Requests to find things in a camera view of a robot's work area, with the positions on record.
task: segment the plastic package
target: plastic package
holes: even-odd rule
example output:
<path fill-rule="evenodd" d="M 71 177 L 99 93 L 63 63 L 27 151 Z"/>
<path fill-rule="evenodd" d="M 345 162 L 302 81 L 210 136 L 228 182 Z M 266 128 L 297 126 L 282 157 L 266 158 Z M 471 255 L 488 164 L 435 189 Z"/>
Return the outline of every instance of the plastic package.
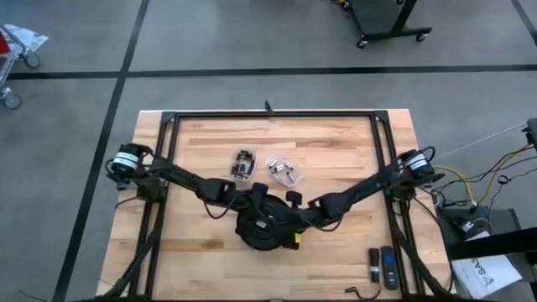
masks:
<path fill-rule="evenodd" d="M 297 169 L 279 155 L 269 157 L 265 163 L 265 168 L 272 178 L 288 188 L 293 188 L 300 179 Z"/>
<path fill-rule="evenodd" d="M 233 180 L 249 181 L 252 178 L 256 166 L 255 149 L 239 148 L 232 157 L 230 174 Z"/>

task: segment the red object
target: red object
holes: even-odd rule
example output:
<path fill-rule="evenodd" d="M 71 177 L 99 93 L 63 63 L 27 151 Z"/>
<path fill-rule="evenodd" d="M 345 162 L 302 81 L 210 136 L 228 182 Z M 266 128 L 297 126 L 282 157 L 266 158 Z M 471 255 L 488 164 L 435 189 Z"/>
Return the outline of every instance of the red object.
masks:
<path fill-rule="evenodd" d="M 9 46 L 3 34 L 0 31 L 0 54 L 6 54 L 9 52 Z"/>

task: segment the joint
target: joint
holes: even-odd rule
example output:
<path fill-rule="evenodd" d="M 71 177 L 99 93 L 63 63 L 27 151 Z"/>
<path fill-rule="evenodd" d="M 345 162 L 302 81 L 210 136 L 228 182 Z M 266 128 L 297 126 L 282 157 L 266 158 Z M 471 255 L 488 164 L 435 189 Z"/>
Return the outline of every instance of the joint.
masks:
<path fill-rule="evenodd" d="M 373 112 L 373 115 L 378 118 L 379 120 L 383 121 L 383 123 L 386 125 L 389 123 L 389 115 L 388 111 L 386 110 L 375 110 Z"/>
<path fill-rule="evenodd" d="M 171 120 L 173 120 L 176 116 L 177 112 L 162 112 L 162 115 L 160 116 L 160 123 L 166 124 L 171 122 Z"/>

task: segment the black floor line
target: black floor line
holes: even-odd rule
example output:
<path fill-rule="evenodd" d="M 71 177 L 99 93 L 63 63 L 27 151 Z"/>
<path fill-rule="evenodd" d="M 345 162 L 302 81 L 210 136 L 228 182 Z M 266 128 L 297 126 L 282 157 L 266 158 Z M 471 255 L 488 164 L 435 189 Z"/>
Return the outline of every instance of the black floor line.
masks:
<path fill-rule="evenodd" d="M 82 72 L 15 72 L 8 80 L 57 80 L 57 79 L 117 79 L 119 71 L 82 71 Z"/>
<path fill-rule="evenodd" d="M 455 65 L 393 67 L 319 67 L 319 68 L 252 68 L 220 70 L 142 70 L 128 71 L 125 78 L 175 78 L 195 76 L 300 76 L 300 75 L 366 75 L 404 73 L 473 73 L 537 71 L 537 64 L 527 65 Z M 122 71 L 14 73 L 9 80 L 39 79 L 115 79 Z"/>
<path fill-rule="evenodd" d="M 534 40 L 535 46 L 537 46 L 537 30 L 535 29 L 534 24 L 529 19 L 528 14 L 526 13 L 526 11 L 524 11 L 524 8 L 520 4 L 519 0 L 511 0 L 511 3 L 514 6 L 514 9 L 516 9 L 517 13 L 519 14 L 519 17 L 522 19 L 522 23 L 524 23 L 524 26 L 531 35 L 531 38 Z"/>
<path fill-rule="evenodd" d="M 99 136 L 96 150 L 93 154 L 93 161 L 91 163 L 90 172 L 86 181 L 86 187 L 84 188 L 84 193 L 82 194 L 81 204 L 78 209 L 78 214 L 76 215 L 75 225 L 70 236 L 69 246 L 67 247 L 67 252 L 65 253 L 64 262 L 61 267 L 60 276 L 58 277 L 58 281 L 56 283 L 52 302 L 64 302 L 67 295 L 70 278 L 73 274 L 73 269 L 75 268 L 76 256 L 80 249 L 82 235 L 84 234 L 87 217 L 90 213 L 91 201 L 95 192 L 97 180 L 99 179 L 102 162 L 107 149 L 108 139 L 110 138 L 110 132 L 112 131 L 112 125 L 116 116 L 117 106 L 123 92 L 125 80 L 127 79 L 128 68 L 133 62 L 134 50 L 136 48 L 136 43 L 138 42 L 143 19 L 145 18 L 145 14 L 148 10 L 148 5 L 149 0 L 143 0 L 140 4 L 140 9 L 138 10 L 138 16 L 136 17 L 133 32 L 131 33 L 130 40 L 128 41 L 127 51 L 125 57 L 123 58 L 121 71 L 119 77 L 117 78 L 116 85 L 114 86 L 112 98 L 110 100 L 110 104 L 108 105 L 107 114 L 102 125 L 101 135 Z"/>
<path fill-rule="evenodd" d="M 129 71 L 128 78 L 173 78 L 195 76 L 285 76 L 285 75 L 363 75 L 400 73 L 453 73 L 537 71 L 537 65 L 459 65 L 400 67 L 335 67 L 335 68 L 255 68 L 225 70 L 153 70 Z"/>

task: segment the metal bar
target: metal bar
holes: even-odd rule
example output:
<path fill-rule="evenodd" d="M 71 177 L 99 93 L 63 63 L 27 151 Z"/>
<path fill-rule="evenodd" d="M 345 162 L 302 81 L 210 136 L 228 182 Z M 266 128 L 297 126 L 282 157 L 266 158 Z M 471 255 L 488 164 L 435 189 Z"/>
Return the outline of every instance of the metal bar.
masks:
<path fill-rule="evenodd" d="M 406 21 L 409 19 L 416 2 L 417 0 L 404 1 L 403 8 L 401 8 L 401 12 L 399 12 L 399 16 L 397 17 L 397 20 L 395 20 L 394 26 L 392 27 L 392 34 L 399 34 L 403 32 Z"/>
<path fill-rule="evenodd" d="M 164 146 L 164 136 L 166 134 L 166 129 L 168 128 L 169 120 L 165 120 L 164 117 L 160 118 L 159 125 L 159 135 L 157 137 L 157 144 L 155 147 L 155 155 L 160 156 L 162 154 L 162 148 Z M 140 249 L 143 247 L 143 244 L 147 240 L 147 234 L 149 229 L 149 218 L 151 217 L 151 210 L 153 209 L 153 204 L 151 202 L 146 202 L 143 207 L 142 222 L 140 223 L 140 231 L 138 233 L 138 242 L 136 243 L 136 252 L 139 253 Z M 140 268 L 137 268 L 133 273 L 133 278 L 131 284 L 128 287 L 128 296 L 132 297 L 138 294 L 138 283 L 140 281 Z"/>
<path fill-rule="evenodd" d="M 403 29 L 402 31 L 396 34 L 392 32 L 363 34 L 362 39 L 364 41 L 375 41 L 375 40 L 380 40 L 380 39 L 406 37 L 406 36 L 412 36 L 412 35 L 418 35 L 418 34 L 430 34 L 432 30 L 433 30 L 432 27 L 426 27 L 426 28 L 417 28 L 417 29 Z"/>
<path fill-rule="evenodd" d="M 394 162 L 395 160 L 397 160 L 397 150 L 395 149 L 394 134 L 392 133 L 391 124 L 389 122 L 388 112 L 383 113 L 383 118 L 381 118 L 380 120 L 383 122 L 384 132 L 386 132 L 386 142 L 388 144 L 389 156 L 392 162 Z M 404 235 L 409 241 L 410 246 L 412 248 L 416 248 L 414 229 L 412 227 L 412 221 L 410 220 L 409 214 L 410 208 L 408 208 L 406 203 L 404 202 L 400 202 L 399 206 L 401 209 L 401 217 L 403 218 Z M 417 267 L 415 267 L 414 265 L 412 266 L 412 273 L 414 275 L 414 281 L 416 283 L 416 292 L 418 294 L 425 294 L 425 286 L 423 284 L 423 279 L 421 278 L 420 271 L 418 271 Z"/>
<path fill-rule="evenodd" d="M 537 251 L 537 227 L 447 246 L 452 260 Z"/>
<path fill-rule="evenodd" d="M 168 148 L 168 160 L 173 163 L 175 156 L 175 147 L 177 144 L 177 137 L 179 135 L 179 117 L 175 116 L 173 119 L 173 128 L 171 132 L 171 137 L 169 139 L 169 148 Z M 153 296 L 154 288 L 154 277 L 157 272 L 157 262 L 159 261 L 159 252 L 160 252 L 160 241 L 162 236 L 162 228 L 164 226 L 164 214 L 166 213 L 166 203 L 168 202 L 168 192 L 169 184 L 166 184 L 164 187 L 164 199 L 159 205 L 159 210 L 157 212 L 157 218 L 154 222 L 154 228 L 159 229 L 159 240 L 154 244 L 153 250 L 151 251 L 151 258 L 149 259 L 149 268 L 148 268 L 148 278 L 145 285 L 145 295 L 150 299 Z"/>
<path fill-rule="evenodd" d="M 268 117 L 266 111 L 177 112 L 181 117 Z M 274 111 L 270 117 L 370 117 L 373 111 Z"/>
<path fill-rule="evenodd" d="M 378 133 L 377 119 L 374 115 L 371 116 L 371 130 L 373 132 L 373 141 L 375 143 L 375 151 L 377 152 L 378 168 L 381 169 L 385 166 L 382 144 L 380 142 L 380 134 Z M 384 191 L 384 202 L 386 204 L 386 215 L 388 217 L 388 225 L 390 229 L 390 235 L 392 230 L 397 226 L 397 220 L 394 214 L 394 201 L 392 197 Z M 401 294 L 406 296 L 409 294 L 409 282 L 406 279 L 406 272 L 404 271 L 403 255 L 401 254 L 401 247 L 397 240 L 392 235 L 392 245 L 394 246 L 395 262 L 397 263 L 397 271 L 399 273 L 399 285 L 401 288 Z"/>

